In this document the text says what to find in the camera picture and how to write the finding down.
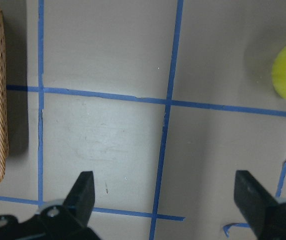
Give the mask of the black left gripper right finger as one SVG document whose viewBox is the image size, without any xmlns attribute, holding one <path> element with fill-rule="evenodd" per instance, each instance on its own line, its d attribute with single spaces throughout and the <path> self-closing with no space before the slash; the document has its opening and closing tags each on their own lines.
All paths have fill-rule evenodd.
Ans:
<svg viewBox="0 0 286 240">
<path fill-rule="evenodd" d="M 255 236 L 267 236 L 279 203 L 249 171 L 235 172 L 233 199 Z"/>
</svg>

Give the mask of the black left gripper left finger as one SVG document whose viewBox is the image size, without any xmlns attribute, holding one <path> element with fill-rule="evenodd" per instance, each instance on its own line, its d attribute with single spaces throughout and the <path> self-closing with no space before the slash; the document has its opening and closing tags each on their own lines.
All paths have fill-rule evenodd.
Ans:
<svg viewBox="0 0 286 240">
<path fill-rule="evenodd" d="M 88 226 L 95 204 L 93 171 L 82 171 L 63 201 L 63 206 L 84 227 Z"/>
</svg>

